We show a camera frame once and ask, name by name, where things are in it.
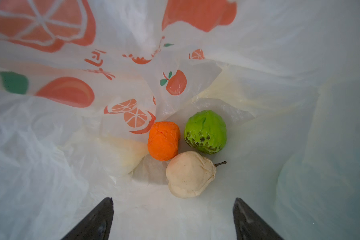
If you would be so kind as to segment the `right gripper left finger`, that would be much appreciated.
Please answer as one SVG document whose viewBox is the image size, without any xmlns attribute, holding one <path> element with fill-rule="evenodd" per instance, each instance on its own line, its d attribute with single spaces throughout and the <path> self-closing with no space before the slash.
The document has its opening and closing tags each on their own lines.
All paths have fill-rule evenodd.
<svg viewBox="0 0 360 240">
<path fill-rule="evenodd" d="M 62 240 L 108 240 L 113 217 L 113 200 L 104 198 Z"/>
</svg>

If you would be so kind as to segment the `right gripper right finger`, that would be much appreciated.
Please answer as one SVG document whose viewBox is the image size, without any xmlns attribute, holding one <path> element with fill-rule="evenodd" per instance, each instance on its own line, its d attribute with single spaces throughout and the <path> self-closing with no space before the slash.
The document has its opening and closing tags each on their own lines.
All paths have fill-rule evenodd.
<svg viewBox="0 0 360 240">
<path fill-rule="evenodd" d="M 240 198 L 235 199 L 233 217 L 237 240 L 284 240 Z"/>
</svg>

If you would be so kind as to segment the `beige pear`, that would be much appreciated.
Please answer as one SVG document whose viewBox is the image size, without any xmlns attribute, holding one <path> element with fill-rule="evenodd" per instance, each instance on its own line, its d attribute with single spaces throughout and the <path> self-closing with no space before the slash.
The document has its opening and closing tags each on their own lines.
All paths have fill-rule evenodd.
<svg viewBox="0 0 360 240">
<path fill-rule="evenodd" d="M 197 197 L 215 179 L 217 167 L 225 164 L 215 164 L 195 151 L 181 153 L 166 168 L 169 190 L 181 199 Z"/>
</svg>

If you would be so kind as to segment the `green guava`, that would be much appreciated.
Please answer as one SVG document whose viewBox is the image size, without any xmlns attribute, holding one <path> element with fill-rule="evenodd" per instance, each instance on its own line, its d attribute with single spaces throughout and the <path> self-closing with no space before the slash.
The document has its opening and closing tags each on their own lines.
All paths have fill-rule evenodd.
<svg viewBox="0 0 360 240">
<path fill-rule="evenodd" d="M 214 111 L 201 111 L 191 116 L 184 130 L 185 142 L 198 151 L 212 155 L 221 151 L 227 143 L 227 126 Z"/>
</svg>

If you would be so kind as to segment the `orange tangerine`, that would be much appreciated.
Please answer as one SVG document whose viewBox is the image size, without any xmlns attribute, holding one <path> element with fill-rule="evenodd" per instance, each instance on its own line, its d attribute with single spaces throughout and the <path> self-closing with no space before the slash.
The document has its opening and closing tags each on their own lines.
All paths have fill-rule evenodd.
<svg viewBox="0 0 360 240">
<path fill-rule="evenodd" d="M 148 150 L 158 161 L 165 162 L 174 158 L 179 151 L 180 128 L 173 122 L 157 122 L 149 132 Z"/>
</svg>

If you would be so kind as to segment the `cream plastic bag orange print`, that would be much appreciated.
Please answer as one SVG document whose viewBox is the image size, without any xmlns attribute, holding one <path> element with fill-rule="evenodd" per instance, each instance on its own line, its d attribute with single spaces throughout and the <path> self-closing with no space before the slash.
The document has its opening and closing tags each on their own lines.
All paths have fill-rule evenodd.
<svg viewBox="0 0 360 240">
<path fill-rule="evenodd" d="M 198 197 L 153 123 L 225 121 Z M 0 1 L 0 240 L 60 240 L 104 198 L 111 240 L 360 240 L 360 1 Z"/>
</svg>

